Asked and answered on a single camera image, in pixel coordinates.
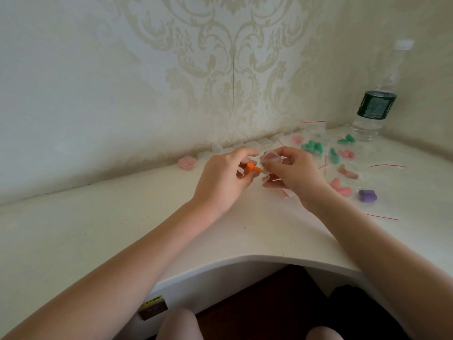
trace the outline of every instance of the white wall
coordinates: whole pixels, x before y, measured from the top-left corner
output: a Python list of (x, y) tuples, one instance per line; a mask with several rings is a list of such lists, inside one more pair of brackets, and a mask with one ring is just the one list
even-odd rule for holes
[(402, 38), (387, 133), (453, 152), (452, 3), (0, 0), (0, 203), (347, 123)]

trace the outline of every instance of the water bottle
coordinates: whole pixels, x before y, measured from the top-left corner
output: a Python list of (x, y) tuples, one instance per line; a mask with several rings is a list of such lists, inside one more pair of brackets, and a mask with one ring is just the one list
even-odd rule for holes
[(367, 91), (363, 96), (357, 114), (352, 121), (353, 136), (362, 142), (372, 141), (385, 123), (393, 106), (396, 94), (392, 93), (399, 79), (399, 68), (407, 51), (411, 50), (414, 41), (398, 40), (388, 60), (384, 78), (374, 91)]

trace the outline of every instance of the bottle label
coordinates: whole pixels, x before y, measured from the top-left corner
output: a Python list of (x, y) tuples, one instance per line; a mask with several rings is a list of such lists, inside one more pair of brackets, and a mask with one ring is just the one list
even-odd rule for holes
[(368, 119), (385, 119), (395, 99), (396, 94), (393, 93), (367, 91), (363, 96), (357, 114)]

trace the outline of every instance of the purple earplug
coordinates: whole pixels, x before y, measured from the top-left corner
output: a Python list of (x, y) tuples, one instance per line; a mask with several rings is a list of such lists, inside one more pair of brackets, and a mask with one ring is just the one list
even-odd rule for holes
[(361, 189), (359, 199), (363, 203), (371, 203), (377, 201), (377, 195), (372, 189)]

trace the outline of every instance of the right hand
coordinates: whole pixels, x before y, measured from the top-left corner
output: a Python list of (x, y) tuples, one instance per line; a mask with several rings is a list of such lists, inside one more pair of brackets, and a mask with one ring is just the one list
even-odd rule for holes
[(277, 148), (274, 152), (286, 159), (283, 159), (282, 164), (269, 161), (263, 165), (270, 173), (269, 180), (263, 184), (264, 187), (292, 190), (305, 208), (308, 208), (313, 197), (327, 191), (328, 188), (332, 189), (322, 178), (309, 152), (291, 147)]

